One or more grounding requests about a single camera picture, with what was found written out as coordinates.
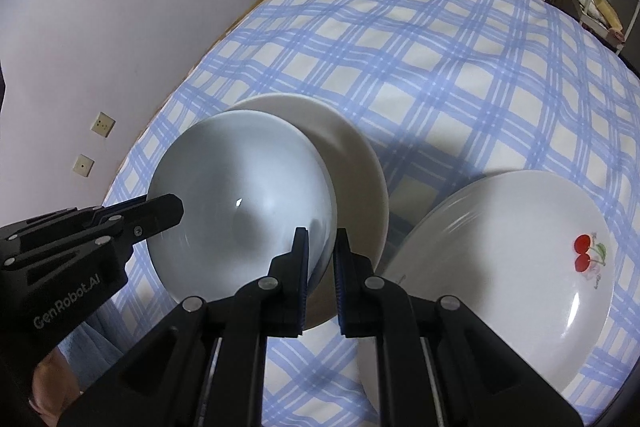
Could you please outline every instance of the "white bowl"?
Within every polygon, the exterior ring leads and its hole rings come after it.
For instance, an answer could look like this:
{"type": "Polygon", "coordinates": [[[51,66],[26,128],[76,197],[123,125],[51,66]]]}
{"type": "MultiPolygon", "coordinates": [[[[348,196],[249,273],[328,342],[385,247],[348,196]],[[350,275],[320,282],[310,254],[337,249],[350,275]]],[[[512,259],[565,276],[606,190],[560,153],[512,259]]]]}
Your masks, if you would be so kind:
{"type": "Polygon", "coordinates": [[[181,301],[233,295],[290,251],[296,227],[309,231],[308,292],[331,259],[337,226],[334,186],[315,147],[276,116],[217,114],[166,151],[149,198],[175,194],[184,215],[147,240],[162,284],[181,301]]]}

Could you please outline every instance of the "electrical socket plate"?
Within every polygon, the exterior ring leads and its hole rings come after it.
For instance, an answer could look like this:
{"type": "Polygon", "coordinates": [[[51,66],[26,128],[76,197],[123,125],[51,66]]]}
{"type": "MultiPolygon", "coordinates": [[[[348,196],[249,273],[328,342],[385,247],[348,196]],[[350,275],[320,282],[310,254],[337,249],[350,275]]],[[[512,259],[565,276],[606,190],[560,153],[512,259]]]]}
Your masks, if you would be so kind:
{"type": "Polygon", "coordinates": [[[113,124],[116,121],[113,120],[110,116],[107,116],[103,112],[98,115],[98,118],[95,119],[94,125],[91,127],[91,130],[94,133],[99,134],[100,136],[104,136],[107,138],[111,129],[113,129],[113,124]]]}
{"type": "Polygon", "coordinates": [[[91,158],[87,158],[84,154],[78,155],[76,164],[74,165],[74,172],[84,176],[85,178],[91,172],[91,167],[94,166],[94,161],[91,158]]]}

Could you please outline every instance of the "white wall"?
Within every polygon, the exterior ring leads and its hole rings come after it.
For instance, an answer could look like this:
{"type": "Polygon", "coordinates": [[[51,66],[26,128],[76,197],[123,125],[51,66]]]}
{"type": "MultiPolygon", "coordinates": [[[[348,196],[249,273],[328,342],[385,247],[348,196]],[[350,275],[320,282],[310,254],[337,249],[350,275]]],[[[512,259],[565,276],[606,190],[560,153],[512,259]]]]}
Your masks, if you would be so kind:
{"type": "Polygon", "coordinates": [[[254,0],[0,0],[0,225],[102,203],[165,97],[254,0]],[[90,131],[103,111],[104,139],[90,131]],[[71,169],[95,160],[88,178],[71,169]]]}

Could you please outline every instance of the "black metal arm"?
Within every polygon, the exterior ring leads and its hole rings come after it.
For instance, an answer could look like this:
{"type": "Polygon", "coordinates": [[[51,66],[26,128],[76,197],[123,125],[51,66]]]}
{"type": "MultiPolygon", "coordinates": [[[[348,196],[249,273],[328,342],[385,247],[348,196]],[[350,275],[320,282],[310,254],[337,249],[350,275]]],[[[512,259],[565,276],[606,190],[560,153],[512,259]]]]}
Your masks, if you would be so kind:
{"type": "MultiPolygon", "coordinates": [[[[0,420],[42,425],[38,362],[127,277],[132,245],[179,223],[172,195],[74,208],[0,229],[0,420]]],[[[340,329],[375,337],[383,426],[581,426],[577,412],[453,296],[434,303],[373,275],[345,229],[334,249],[340,329]]],[[[266,340],[302,333],[308,235],[235,296],[185,299],[60,419],[61,427],[258,427],[266,340]]]]}

